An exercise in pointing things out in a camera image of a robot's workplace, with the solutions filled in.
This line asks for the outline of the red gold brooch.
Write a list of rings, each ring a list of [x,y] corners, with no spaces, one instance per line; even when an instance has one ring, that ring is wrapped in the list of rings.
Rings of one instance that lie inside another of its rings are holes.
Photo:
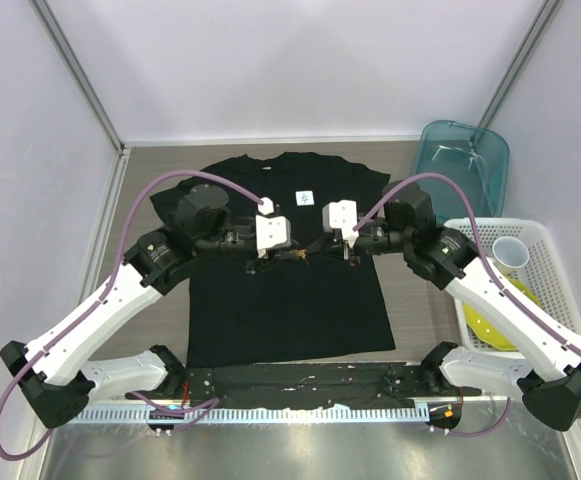
[[[291,254],[299,260],[307,262],[307,252],[305,249],[294,249]]]

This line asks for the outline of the black t-shirt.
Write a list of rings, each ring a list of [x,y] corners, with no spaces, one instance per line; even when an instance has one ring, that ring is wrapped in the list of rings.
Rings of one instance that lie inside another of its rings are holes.
[[[369,210],[388,174],[339,156],[247,155],[206,172],[279,204],[292,237],[306,248],[323,232],[322,209],[354,200]],[[314,206],[297,206],[296,191],[312,190]],[[337,357],[394,349],[384,297],[371,258],[357,265],[321,256],[247,274],[240,261],[209,259],[189,280],[187,364],[217,368]]]

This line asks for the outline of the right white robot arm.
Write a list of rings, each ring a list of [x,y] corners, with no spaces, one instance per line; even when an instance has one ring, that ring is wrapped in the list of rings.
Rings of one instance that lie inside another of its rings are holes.
[[[364,215],[352,201],[327,204],[324,234],[307,247],[356,263],[363,255],[400,254],[418,277],[473,308],[520,353],[512,359],[437,345],[421,362],[435,395],[474,388],[521,402],[544,425],[567,431],[581,419],[581,335],[561,325],[517,289],[487,257],[478,234],[436,222],[421,175],[387,185]]]

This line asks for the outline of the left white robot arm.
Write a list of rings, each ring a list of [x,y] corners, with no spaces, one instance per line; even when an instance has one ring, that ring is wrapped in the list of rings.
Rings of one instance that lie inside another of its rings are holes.
[[[124,324],[156,303],[204,258],[242,259],[250,271],[291,258],[290,221],[264,199],[253,218],[234,223],[229,197],[215,185],[193,187],[162,227],[141,236],[120,266],[58,325],[28,343],[11,341],[0,356],[48,429],[68,423],[91,402],[139,392],[180,394],[186,370],[165,346],[131,357],[91,355]]]

